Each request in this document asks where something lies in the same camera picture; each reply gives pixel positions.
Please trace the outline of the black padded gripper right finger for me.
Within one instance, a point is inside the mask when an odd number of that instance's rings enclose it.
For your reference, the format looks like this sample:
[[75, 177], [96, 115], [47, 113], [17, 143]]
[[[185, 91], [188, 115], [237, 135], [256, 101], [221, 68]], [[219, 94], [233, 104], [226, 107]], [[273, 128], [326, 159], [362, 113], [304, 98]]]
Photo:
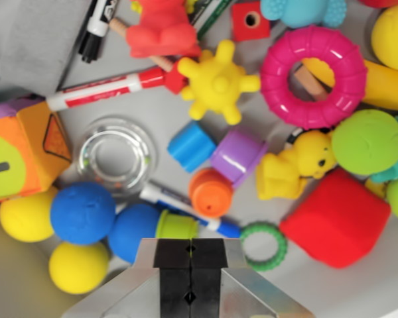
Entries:
[[191, 317], [314, 317], [250, 268], [240, 240], [191, 240]]

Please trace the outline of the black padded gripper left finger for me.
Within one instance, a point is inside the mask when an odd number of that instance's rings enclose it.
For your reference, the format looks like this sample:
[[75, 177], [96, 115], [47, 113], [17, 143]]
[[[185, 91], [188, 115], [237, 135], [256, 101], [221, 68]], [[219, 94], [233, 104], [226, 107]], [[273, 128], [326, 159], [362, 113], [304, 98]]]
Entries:
[[135, 263], [63, 317], [190, 317], [190, 239], [144, 238]]

